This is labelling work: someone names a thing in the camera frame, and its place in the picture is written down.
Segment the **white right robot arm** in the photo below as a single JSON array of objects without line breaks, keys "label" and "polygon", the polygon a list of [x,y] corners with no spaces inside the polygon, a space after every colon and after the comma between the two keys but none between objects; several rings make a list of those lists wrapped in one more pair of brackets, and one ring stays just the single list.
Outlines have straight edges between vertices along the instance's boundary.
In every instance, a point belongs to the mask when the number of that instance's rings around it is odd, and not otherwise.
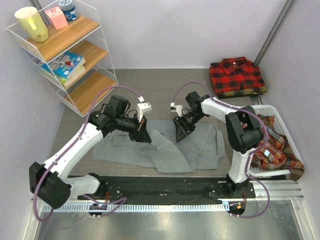
[{"label": "white right robot arm", "polygon": [[190,110],[185,113],[181,105],[174,102],[170,110],[176,112],[173,119],[176,129],[176,142],[189,136],[195,129],[195,124],[203,117],[215,117],[226,125],[227,138],[233,149],[232,164],[225,178],[220,183],[221,192],[212,193],[214,199],[255,198],[253,184],[250,182],[248,167],[251,163],[251,153],[257,149],[264,139],[263,123],[256,116],[252,106],[233,106],[221,102],[208,94],[199,96],[196,91],[186,98]]}]

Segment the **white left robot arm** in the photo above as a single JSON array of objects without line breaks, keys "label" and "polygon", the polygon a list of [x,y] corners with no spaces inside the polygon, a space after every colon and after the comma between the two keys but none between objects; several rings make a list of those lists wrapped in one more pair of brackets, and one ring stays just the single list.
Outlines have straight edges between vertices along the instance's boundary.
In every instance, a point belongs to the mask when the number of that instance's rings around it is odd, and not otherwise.
[{"label": "white left robot arm", "polygon": [[82,177],[69,177],[69,174],[93,146],[115,130],[128,133],[133,142],[152,141],[144,116],[152,110],[151,104],[145,101],[138,103],[133,117],[126,113],[129,106],[127,98],[113,95],[104,108],[92,112],[88,121],[61,150],[44,163],[34,162],[30,166],[30,191],[53,209],[81,195],[102,199],[106,195],[107,184],[99,175],[89,173]]}]

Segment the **grey long sleeve shirt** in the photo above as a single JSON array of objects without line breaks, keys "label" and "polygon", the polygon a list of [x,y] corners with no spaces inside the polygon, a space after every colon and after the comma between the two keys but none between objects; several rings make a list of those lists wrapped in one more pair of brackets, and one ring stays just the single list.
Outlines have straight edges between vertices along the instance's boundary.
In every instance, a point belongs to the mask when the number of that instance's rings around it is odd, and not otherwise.
[{"label": "grey long sleeve shirt", "polygon": [[127,132],[114,130],[93,147],[93,159],[179,174],[216,170],[225,156],[223,133],[213,124],[196,123],[195,130],[179,142],[171,120],[148,121],[147,133],[150,143],[131,141]]}]

